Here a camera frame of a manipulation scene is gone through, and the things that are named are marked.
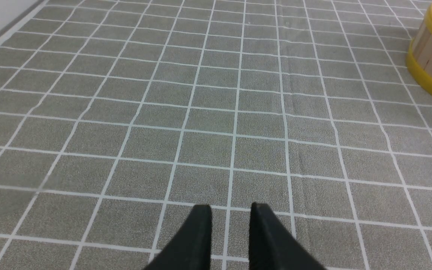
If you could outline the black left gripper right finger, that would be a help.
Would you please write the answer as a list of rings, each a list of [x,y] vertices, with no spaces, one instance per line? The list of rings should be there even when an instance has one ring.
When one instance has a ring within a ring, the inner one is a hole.
[[[250,270],[324,270],[281,224],[269,205],[254,202],[249,228]]]

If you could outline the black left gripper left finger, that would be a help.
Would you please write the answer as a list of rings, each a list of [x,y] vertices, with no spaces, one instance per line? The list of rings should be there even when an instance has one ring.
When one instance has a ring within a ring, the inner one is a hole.
[[[194,205],[178,232],[145,270],[209,270],[212,247],[212,210]]]

